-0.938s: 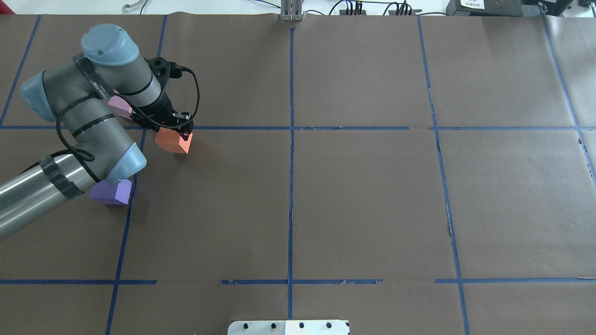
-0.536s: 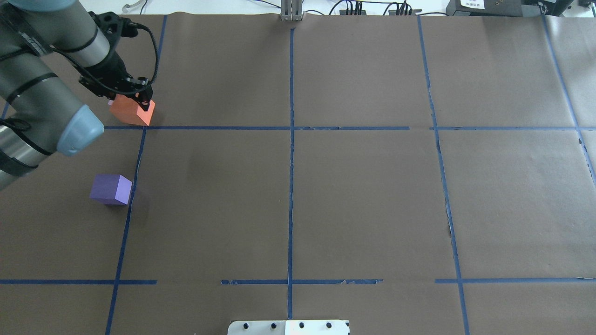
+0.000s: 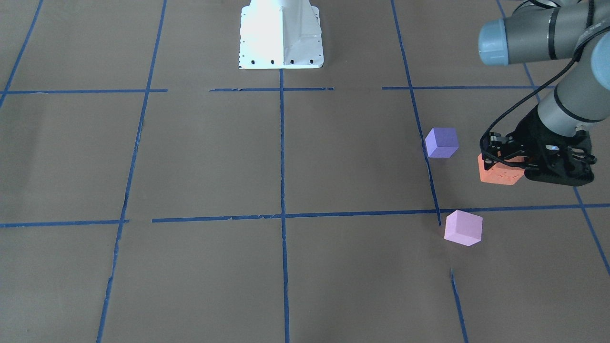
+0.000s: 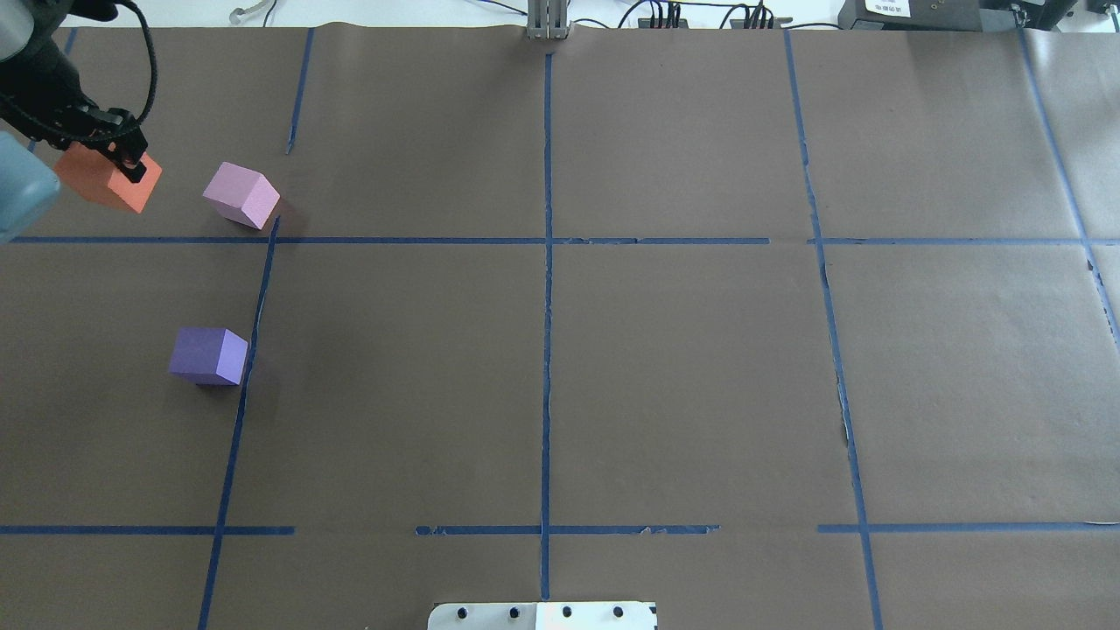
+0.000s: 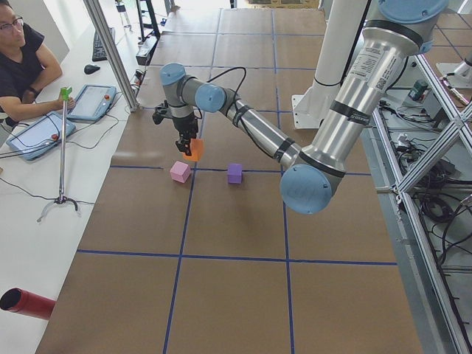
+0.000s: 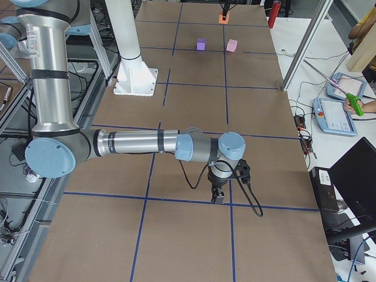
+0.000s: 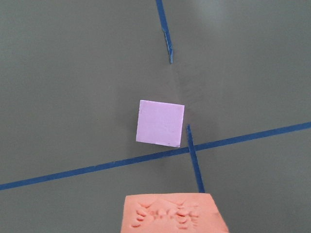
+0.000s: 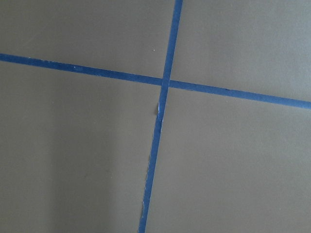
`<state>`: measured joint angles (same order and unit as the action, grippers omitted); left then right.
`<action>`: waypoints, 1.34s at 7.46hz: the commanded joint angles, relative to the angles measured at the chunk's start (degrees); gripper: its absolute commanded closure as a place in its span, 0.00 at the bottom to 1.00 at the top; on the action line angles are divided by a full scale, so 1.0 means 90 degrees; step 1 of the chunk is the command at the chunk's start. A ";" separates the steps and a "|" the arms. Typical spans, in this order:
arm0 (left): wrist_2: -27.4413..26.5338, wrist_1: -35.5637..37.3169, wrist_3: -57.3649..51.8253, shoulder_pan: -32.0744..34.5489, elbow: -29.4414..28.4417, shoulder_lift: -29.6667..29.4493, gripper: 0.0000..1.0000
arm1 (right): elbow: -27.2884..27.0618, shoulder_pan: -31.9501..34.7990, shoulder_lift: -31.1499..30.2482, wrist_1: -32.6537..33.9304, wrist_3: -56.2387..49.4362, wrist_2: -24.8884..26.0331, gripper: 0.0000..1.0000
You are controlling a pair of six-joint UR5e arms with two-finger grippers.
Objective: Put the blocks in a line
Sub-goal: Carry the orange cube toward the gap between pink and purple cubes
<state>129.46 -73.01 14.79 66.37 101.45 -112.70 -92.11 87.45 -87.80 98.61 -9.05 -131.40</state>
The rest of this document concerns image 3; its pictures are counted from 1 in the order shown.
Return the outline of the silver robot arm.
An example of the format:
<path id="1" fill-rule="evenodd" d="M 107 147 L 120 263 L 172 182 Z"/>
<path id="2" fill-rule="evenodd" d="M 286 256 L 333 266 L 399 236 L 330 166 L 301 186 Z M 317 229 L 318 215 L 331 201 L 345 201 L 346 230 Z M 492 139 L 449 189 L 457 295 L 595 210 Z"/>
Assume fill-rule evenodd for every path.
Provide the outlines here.
<path id="1" fill-rule="evenodd" d="M 547 94 L 507 135 L 488 128 L 478 158 L 480 180 L 582 186 L 593 182 L 590 130 L 609 117 L 609 2 L 526 0 L 507 18 L 486 22 L 478 51 L 488 66 L 568 60 L 535 91 Z"/>

